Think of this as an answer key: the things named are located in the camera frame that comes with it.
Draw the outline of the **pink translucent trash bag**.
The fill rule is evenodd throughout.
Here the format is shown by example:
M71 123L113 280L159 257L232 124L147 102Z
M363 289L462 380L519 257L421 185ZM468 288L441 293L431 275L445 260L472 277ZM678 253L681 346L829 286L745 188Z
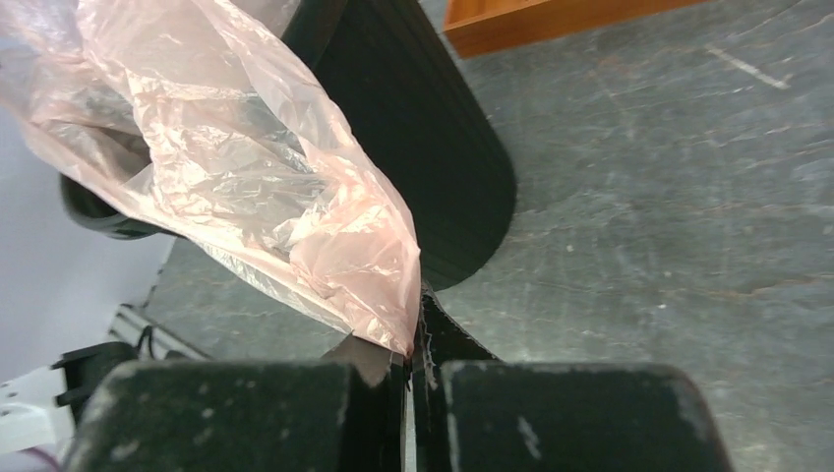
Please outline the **pink translucent trash bag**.
M260 2L5 1L1 101L32 151L302 314L413 349L411 212Z

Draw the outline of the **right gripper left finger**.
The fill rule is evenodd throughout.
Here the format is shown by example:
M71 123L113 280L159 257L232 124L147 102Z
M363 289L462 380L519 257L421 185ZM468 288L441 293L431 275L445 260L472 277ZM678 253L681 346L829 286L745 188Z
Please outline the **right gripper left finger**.
M406 364L349 336L313 361L132 360L94 390L67 471L399 471Z

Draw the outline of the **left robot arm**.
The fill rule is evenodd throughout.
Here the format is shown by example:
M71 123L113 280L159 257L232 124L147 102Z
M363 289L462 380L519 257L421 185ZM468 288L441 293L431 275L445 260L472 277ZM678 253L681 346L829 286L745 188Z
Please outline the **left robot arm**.
M62 455L98 385L138 358L134 346L108 341L1 382L1 469L61 471Z

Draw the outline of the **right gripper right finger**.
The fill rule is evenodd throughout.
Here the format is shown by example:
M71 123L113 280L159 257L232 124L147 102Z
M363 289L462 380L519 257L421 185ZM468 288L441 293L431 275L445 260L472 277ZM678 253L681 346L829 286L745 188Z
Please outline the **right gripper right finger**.
M656 363L511 363L424 290L411 360L421 471L729 471L713 414Z

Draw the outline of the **black plastic trash bin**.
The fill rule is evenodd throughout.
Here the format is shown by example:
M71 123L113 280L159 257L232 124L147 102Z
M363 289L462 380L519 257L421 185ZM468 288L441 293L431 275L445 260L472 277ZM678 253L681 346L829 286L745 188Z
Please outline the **black plastic trash bin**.
M85 55L135 108L162 208L282 257L357 231L375 165L445 289L495 253L511 161L415 1L84 1Z

